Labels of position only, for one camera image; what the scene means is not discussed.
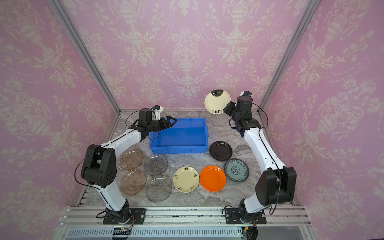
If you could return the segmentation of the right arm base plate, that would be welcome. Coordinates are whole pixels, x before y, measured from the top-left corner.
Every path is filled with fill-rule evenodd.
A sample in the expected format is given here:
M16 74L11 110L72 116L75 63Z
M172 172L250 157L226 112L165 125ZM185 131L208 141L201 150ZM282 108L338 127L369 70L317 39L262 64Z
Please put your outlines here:
M243 209L225 206L222 215L228 225L265 225L267 223L264 212L249 214Z

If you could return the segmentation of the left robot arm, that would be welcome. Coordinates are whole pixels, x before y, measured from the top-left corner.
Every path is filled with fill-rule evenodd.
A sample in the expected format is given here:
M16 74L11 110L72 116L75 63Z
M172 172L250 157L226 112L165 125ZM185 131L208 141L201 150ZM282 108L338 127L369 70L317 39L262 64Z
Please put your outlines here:
M117 157L150 133L159 133L178 122L171 116L161 117L162 111L158 105L139 110L139 118L127 131L104 144L90 145L82 160L81 178L87 182L86 186L98 191L106 205L106 216L116 223L126 224L134 219L129 202L116 183Z

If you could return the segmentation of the cream plate with black patch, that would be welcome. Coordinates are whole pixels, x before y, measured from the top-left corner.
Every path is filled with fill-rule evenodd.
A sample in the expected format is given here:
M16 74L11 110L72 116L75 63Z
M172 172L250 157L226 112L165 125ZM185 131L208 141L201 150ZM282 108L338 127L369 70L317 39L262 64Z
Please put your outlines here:
M222 114L224 108L231 101L230 94L225 90L213 90L205 98L204 105L211 114Z

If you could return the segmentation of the black round plate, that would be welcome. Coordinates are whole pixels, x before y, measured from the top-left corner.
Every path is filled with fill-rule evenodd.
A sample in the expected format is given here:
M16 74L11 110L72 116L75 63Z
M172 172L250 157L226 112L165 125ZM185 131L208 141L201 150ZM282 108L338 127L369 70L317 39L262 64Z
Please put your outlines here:
M211 157L217 161L225 162L231 159L233 155L232 147L223 141L216 141L209 148Z

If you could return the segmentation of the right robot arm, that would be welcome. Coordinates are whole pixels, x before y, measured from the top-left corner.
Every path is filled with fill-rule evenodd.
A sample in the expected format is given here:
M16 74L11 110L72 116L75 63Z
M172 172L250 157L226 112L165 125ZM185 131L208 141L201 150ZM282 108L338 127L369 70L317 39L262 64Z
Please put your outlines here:
M272 207L270 215L277 205L291 202L294 199L297 172L287 167L277 156L266 138L266 128L253 118L253 98L246 91L237 97L237 101L229 102L224 113L235 123L234 129L251 148L261 169L261 176L255 186L255 193L241 200L239 214L245 223L255 222L257 214Z

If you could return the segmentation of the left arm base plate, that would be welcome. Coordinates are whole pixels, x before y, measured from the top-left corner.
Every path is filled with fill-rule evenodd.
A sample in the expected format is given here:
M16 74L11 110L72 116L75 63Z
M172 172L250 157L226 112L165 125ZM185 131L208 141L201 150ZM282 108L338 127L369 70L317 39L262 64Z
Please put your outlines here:
M124 211L112 211L106 208L106 217L103 220L104 225L143 225L146 210L144 208L130 208Z

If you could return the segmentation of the blue floral patterned plate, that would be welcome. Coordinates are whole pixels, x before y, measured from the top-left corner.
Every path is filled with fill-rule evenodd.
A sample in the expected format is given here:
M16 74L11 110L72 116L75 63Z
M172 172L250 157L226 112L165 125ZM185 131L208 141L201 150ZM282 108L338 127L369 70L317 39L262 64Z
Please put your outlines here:
M230 159L226 161L224 172L228 179L236 183L244 182L250 174L247 164L240 159Z

